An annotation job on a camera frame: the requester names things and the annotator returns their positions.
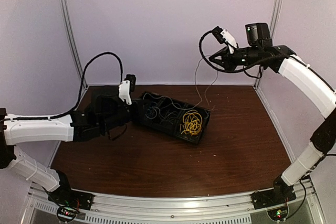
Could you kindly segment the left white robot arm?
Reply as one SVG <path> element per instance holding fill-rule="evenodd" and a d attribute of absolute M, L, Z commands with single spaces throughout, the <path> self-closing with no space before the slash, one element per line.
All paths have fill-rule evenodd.
<path fill-rule="evenodd" d="M 80 111 L 76 108 L 59 115 L 19 116 L 1 109 L 1 168 L 13 169 L 54 193 L 64 205 L 76 197 L 66 174 L 50 169 L 26 155 L 19 143 L 62 141 L 86 142 L 109 134 L 110 130 L 135 122 L 144 116 L 149 102 L 132 99 L 134 88 L 128 81 L 119 86 L 97 89 L 90 104 Z"/>

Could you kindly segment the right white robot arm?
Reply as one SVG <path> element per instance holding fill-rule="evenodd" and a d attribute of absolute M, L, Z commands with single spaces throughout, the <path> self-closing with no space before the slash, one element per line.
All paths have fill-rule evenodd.
<path fill-rule="evenodd" d="M 335 89 L 289 47 L 273 45 L 266 23 L 247 24 L 245 31 L 248 47 L 240 48 L 227 30 L 218 26 L 210 30 L 225 47 L 211 55 L 207 64 L 223 73 L 240 73 L 254 66 L 269 68 L 298 88 L 324 119 L 300 156 L 275 179 L 269 199 L 279 204 L 289 196 L 293 185 L 313 170 L 335 145 Z"/>

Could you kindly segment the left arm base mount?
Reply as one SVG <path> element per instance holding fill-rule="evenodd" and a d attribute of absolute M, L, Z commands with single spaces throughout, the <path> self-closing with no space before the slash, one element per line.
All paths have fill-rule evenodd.
<path fill-rule="evenodd" d="M 81 210 L 90 210 L 94 195 L 72 190 L 69 194 L 47 192 L 48 200 L 57 205 L 56 217 L 61 222 L 71 222 L 81 215 Z"/>

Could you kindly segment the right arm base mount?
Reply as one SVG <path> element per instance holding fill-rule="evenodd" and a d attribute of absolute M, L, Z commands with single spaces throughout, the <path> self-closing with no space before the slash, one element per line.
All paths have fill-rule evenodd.
<path fill-rule="evenodd" d="M 285 198 L 277 198 L 274 190 L 254 191 L 251 200 L 254 209 L 266 209 L 267 216 L 276 222 L 285 221 L 289 216 L 288 203 L 296 199 L 295 193 L 290 193 Z"/>

